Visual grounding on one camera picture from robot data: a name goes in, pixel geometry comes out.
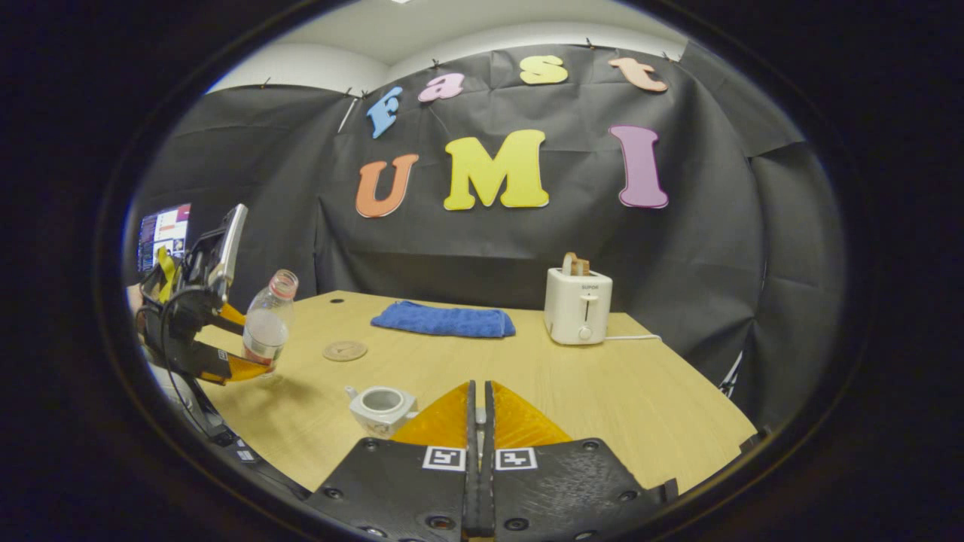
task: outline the coaster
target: coaster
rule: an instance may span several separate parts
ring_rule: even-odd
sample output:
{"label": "coaster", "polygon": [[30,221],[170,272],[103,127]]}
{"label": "coaster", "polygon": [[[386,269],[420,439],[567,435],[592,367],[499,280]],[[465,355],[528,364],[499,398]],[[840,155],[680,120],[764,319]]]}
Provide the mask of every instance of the coaster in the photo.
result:
{"label": "coaster", "polygon": [[353,340],[340,340],[325,347],[323,354],[333,362],[350,362],[364,356],[368,347]]}

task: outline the yellow letter m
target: yellow letter m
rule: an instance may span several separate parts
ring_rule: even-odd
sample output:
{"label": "yellow letter m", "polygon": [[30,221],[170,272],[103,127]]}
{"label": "yellow letter m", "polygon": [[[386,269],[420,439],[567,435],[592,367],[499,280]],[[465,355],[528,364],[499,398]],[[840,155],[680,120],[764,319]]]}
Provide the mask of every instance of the yellow letter m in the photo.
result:
{"label": "yellow letter m", "polygon": [[452,155],[452,187],[442,203],[450,211],[471,209],[475,198],[469,194],[469,182],[482,204],[492,206],[502,180],[505,192],[499,200],[507,207],[543,207],[549,193],[542,189],[539,178],[539,145],[546,134],[539,130],[517,130],[505,137],[495,159],[489,156],[474,137],[457,139],[445,146]]}

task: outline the white wall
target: white wall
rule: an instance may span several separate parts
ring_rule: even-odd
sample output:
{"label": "white wall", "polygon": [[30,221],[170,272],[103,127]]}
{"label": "white wall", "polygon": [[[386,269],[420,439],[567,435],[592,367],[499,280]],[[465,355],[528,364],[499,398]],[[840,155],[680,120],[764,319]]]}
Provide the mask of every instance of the white wall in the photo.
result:
{"label": "white wall", "polygon": [[234,67],[208,92],[230,87],[260,85],[271,77],[271,85],[303,85],[353,95],[372,91],[386,82],[388,66],[366,56],[316,43],[268,45]]}
{"label": "white wall", "polygon": [[221,78],[208,91],[220,91],[243,85],[260,85],[271,77],[271,84],[303,85],[344,92],[352,87],[353,95],[362,90],[373,91],[399,77],[441,62],[468,55],[520,45],[542,43],[586,43],[641,51],[657,56],[665,52],[677,60],[686,47],[684,41],[670,41],[625,28],[575,22],[542,22],[505,26],[452,41],[386,66],[358,53],[316,43],[276,43],[248,57]]}
{"label": "white wall", "polygon": [[389,68],[385,82],[426,69],[432,66],[433,58],[445,62],[485,51],[521,45],[585,44],[586,38],[589,38],[594,45],[620,47],[657,56],[662,56],[665,51],[673,60],[678,60],[686,48],[685,41],[670,41],[615,26],[577,22],[520,24],[439,43]]}

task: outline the plastic bottle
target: plastic bottle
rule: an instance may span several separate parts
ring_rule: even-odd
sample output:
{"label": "plastic bottle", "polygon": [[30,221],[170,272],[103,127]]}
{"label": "plastic bottle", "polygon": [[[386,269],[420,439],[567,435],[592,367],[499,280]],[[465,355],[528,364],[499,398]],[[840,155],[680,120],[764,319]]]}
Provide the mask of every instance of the plastic bottle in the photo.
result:
{"label": "plastic bottle", "polygon": [[244,353],[249,360],[269,366],[272,374],[294,323],[294,297],[298,277],[280,269],[248,307],[244,326]]}

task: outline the ceiling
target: ceiling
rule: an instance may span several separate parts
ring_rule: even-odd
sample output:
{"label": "ceiling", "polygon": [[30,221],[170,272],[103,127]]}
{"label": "ceiling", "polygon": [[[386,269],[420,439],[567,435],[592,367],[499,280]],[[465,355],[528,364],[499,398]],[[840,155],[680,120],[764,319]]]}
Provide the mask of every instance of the ceiling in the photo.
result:
{"label": "ceiling", "polygon": [[686,38],[612,0],[358,0],[280,37],[318,43],[394,65],[432,45],[507,25],[580,22],[617,26],[670,41]]}

